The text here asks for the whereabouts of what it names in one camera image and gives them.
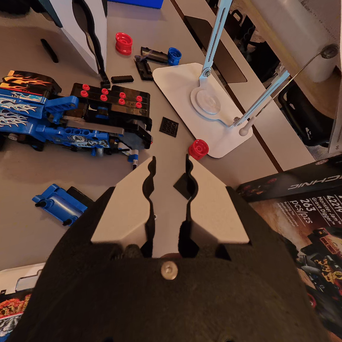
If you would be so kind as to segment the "blue wheel hub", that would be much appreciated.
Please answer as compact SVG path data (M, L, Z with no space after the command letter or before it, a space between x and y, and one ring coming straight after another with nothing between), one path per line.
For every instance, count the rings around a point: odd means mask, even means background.
M174 47L170 47L168 50L168 64L170 66L177 66L179 65L180 59L182 57L182 53L174 48Z

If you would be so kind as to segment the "blue black toy truck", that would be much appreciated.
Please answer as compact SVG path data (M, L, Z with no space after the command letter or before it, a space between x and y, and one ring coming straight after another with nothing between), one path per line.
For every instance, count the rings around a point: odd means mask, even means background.
M46 143L92 156L122 152L135 169L139 151L153 143L151 96L109 85L74 83L70 96L61 96L49 76L9 71L0 86L1 150L11 139L38 152Z

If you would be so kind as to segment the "black flat square tile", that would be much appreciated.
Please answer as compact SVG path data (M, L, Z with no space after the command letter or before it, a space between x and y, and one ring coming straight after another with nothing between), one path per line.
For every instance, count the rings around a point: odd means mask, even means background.
M187 200L191 198L194 192L194 182L187 173L183 173L173 187Z

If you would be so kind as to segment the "sticker sheet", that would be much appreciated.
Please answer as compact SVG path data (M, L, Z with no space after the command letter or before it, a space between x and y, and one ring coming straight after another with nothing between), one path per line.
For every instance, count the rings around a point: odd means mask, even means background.
M0 341L8 339L24 313L45 263L0 272Z

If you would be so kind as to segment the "red wheel hub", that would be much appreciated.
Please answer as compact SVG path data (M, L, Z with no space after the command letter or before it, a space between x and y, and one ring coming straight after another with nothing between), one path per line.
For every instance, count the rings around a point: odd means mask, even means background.
M115 48L120 54L130 56L132 54L132 45L133 40L128 34L124 32L118 32L116 34Z
M188 148L189 156L193 157L195 160L202 159L204 156L208 154L208 152L209 146L202 139L195 140Z

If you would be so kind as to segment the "black square studded plate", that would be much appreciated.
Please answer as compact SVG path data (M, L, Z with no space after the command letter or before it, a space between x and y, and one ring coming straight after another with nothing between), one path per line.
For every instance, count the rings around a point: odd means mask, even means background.
M176 138L177 137L177 131L178 131L179 123L175 122L171 119L168 119L166 117L162 118L159 132L162 132L164 134L167 134L171 137Z

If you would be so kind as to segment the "grey desk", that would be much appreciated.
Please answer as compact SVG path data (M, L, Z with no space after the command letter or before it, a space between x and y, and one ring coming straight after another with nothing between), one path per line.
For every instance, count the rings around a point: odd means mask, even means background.
M115 34L133 38L133 52L143 45L182 52L181 63L203 63L204 54L178 11L213 25L215 15L205 1L164 1L160 10L110 2L108 4L107 68L109 77L132 75L128 87L151 95L153 144L139 153L139 163L156 156L155 190L151 196L156 219L153 257L177 252L178 230L185 218L186 199L173 184L185 171L185 155L194 138L153 82L141 81L132 57L115 49ZM41 44L45 39L58 56L54 63ZM1 78L10 70L32 71L54 78L62 95L75 82L99 85L98 76L56 25L42 14L1 13ZM179 123L177 137L159 132L162 118ZM200 163L226 185L241 183L312 163L314 158L284 119L277 105L269 106L256 122L254 135L226 156L209 156ZM39 208L32 197L55 183L74 186L93 200L132 171L126 156L92 157L48 144L43 152L8 140L1 151L1 270L43 263L66 229Z

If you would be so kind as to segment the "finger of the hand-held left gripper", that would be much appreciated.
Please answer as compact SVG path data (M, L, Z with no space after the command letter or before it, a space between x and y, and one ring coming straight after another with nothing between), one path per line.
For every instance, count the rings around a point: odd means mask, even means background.
M111 83L106 75L107 61L107 14L108 4L106 0L84 0L83 11L87 21L88 46L91 49L101 88L110 88Z
M88 46L87 21L83 0L39 0L41 13L46 13L58 26L92 70L98 73L95 57Z

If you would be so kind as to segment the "black bag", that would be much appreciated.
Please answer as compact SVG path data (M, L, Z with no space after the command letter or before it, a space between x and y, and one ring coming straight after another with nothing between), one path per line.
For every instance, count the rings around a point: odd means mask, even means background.
M328 147L334 119L319 112L295 81L278 95L281 110L306 146Z

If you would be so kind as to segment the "black Lego pin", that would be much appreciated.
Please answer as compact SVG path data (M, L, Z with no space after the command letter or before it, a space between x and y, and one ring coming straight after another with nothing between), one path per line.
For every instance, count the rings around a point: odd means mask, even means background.
M43 48L45 49L45 51L48 53L49 57L51 58L51 60L54 63L59 63L58 56L56 55L52 47L49 45L49 43L45 39L41 39L40 41L41 41Z

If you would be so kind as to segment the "blue storage bin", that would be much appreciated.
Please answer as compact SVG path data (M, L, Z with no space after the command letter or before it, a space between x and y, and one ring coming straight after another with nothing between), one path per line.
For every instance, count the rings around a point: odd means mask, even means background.
M108 2L117 2L123 4L129 4L134 6L142 6L153 9L161 9L163 0L108 0Z

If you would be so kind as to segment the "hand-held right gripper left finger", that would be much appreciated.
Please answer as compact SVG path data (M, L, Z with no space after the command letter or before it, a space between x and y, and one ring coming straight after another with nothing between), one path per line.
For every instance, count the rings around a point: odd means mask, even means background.
M137 245L143 256L152 257L155 215L156 157L152 156L122 179L104 209L91 238L92 243L114 243L125 249Z

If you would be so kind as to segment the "black flat brick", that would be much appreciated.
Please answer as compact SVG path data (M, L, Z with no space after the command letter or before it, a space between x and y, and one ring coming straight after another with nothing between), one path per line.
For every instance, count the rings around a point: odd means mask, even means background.
M71 186L66 192L86 207L90 207L94 203L92 199L73 186Z

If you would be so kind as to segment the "blue brick panel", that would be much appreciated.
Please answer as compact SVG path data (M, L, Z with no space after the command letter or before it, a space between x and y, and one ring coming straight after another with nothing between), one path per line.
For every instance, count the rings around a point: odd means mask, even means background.
M41 195L34 196L32 201L35 207L57 218L63 226L71 226L88 209L56 184L50 185Z

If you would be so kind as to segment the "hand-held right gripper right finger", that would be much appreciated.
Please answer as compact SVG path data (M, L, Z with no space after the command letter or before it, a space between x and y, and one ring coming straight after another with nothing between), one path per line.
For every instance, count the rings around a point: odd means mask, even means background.
M227 186L197 160L186 155L185 175L190 198L180 227L178 251L194 258L201 249L250 242Z

